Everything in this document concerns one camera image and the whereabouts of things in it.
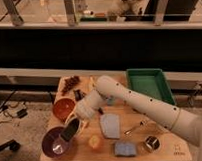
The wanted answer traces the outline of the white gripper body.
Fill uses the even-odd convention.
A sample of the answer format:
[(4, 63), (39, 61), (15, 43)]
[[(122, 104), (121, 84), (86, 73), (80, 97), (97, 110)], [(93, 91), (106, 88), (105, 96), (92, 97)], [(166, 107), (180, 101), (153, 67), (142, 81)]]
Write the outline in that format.
[(76, 114), (70, 114), (65, 121), (64, 132), (68, 134), (78, 135), (88, 127), (89, 122), (82, 119)]

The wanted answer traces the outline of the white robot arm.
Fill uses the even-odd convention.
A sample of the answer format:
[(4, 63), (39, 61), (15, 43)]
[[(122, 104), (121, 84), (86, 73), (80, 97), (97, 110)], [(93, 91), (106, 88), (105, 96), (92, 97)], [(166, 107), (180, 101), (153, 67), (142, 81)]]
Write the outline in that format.
[(166, 130), (198, 147), (197, 161), (202, 161), (202, 116), (135, 92), (109, 76), (98, 77), (95, 88), (75, 105), (66, 124), (73, 116), (82, 121), (91, 119), (99, 107), (105, 103), (105, 98), (109, 96), (124, 100), (130, 107)]

